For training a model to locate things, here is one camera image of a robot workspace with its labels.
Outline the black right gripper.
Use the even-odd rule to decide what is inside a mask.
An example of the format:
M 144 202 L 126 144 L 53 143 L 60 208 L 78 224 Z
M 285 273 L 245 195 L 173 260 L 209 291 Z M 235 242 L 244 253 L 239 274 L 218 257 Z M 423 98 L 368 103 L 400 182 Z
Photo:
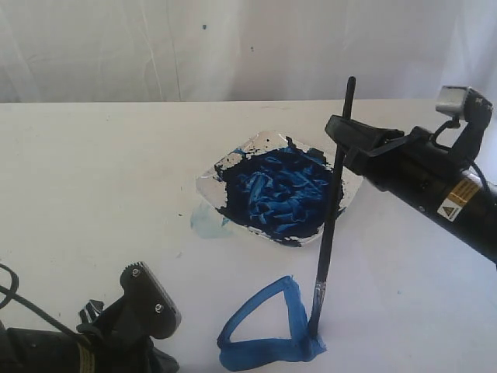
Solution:
M 496 185 L 454 165 L 448 152 L 414 127 L 372 127 L 332 115 L 325 133 L 346 152 L 344 166 L 363 171 L 379 190 L 392 193 L 438 226 L 496 262 Z M 368 155 L 375 155 L 367 160 Z

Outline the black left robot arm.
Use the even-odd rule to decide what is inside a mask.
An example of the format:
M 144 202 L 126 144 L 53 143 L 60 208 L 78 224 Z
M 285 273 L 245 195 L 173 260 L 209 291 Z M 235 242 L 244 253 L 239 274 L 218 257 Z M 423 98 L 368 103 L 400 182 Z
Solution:
M 81 324 L 47 331 L 1 327 L 2 372 L 177 372 L 178 361 L 157 349 L 124 298 L 99 310 L 91 300 Z

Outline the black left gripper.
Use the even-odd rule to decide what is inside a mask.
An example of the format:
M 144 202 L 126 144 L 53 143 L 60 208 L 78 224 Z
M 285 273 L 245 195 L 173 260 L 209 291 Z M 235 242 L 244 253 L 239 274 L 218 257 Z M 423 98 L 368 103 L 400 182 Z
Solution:
M 120 298 L 107 308 L 90 300 L 79 312 L 77 331 L 94 349 L 81 358 L 83 372 L 177 372 L 178 361 L 157 349 L 154 338 L 169 338 L 179 327 L 179 311 L 169 301 L 135 312 Z

